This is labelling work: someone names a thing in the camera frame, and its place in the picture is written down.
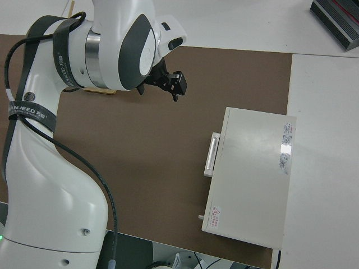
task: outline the white box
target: white box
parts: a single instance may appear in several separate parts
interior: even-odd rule
[[[296,118],[227,108],[202,230],[281,249]]]

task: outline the black cable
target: black cable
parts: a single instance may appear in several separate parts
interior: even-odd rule
[[[117,214],[116,214],[116,206],[114,204],[114,200],[111,194],[110,189],[107,186],[107,183],[105,179],[101,176],[101,174],[94,168],[93,165],[91,165],[85,158],[83,158],[78,153],[74,152],[72,149],[69,149],[67,146],[61,144],[57,140],[49,137],[47,134],[43,133],[42,131],[38,130],[36,127],[34,127],[30,122],[26,120],[26,118],[22,115],[19,115],[19,120],[23,122],[24,125],[26,125],[28,128],[30,128],[33,132],[41,136],[42,138],[45,138],[47,141],[51,142],[52,144],[60,147],[61,149],[65,150],[67,153],[71,154],[73,157],[77,158],[79,161],[81,161],[84,165],[86,165],[100,180],[102,186],[105,188],[108,198],[111,203],[112,212],[113,212],[113,245],[112,245],[112,259],[115,259],[116,257],[116,246],[117,246]]]
[[[280,255],[282,254],[282,251],[278,252],[278,259],[277,259],[277,265],[275,266],[275,269],[279,268],[279,264],[280,264]]]
[[[221,259],[218,259],[218,260],[214,261],[213,263],[211,263],[210,265],[208,265],[206,269],[208,269],[209,267],[211,267],[211,266],[212,266],[213,264],[215,264],[216,262],[219,262],[220,260],[221,260]]]
[[[74,91],[78,91],[80,88],[74,88],[74,89],[64,89],[63,92],[74,92]]]
[[[201,269],[203,269],[202,265],[201,265],[201,262],[200,262],[200,259],[198,259],[198,256],[197,256],[196,252],[194,252],[194,255],[196,256],[196,259],[197,259],[198,264],[200,265]]]

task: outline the wooden stick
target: wooden stick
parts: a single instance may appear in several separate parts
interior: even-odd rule
[[[68,10],[68,18],[70,18],[72,16],[72,11],[73,11],[73,6],[75,5],[75,1],[72,0],[71,1],[71,5],[70,5],[70,9]]]

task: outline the white cable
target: white cable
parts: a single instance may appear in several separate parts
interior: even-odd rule
[[[9,101],[15,101],[15,98],[12,96],[12,92],[10,89],[6,89],[6,95],[9,99]]]

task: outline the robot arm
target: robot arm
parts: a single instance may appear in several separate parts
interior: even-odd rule
[[[143,93],[143,84],[152,84],[174,100],[185,93],[183,74],[169,74],[163,59],[186,40],[173,17],[155,17],[151,0],[94,5],[94,22],[81,21],[74,29],[75,19],[45,16],[28,32],[3,153],[9,207],[1,268],[96,267],[107,225],[106,199],[50,142],[64,88],[137,87]],[[44,35],[48,38],[36,38]]]

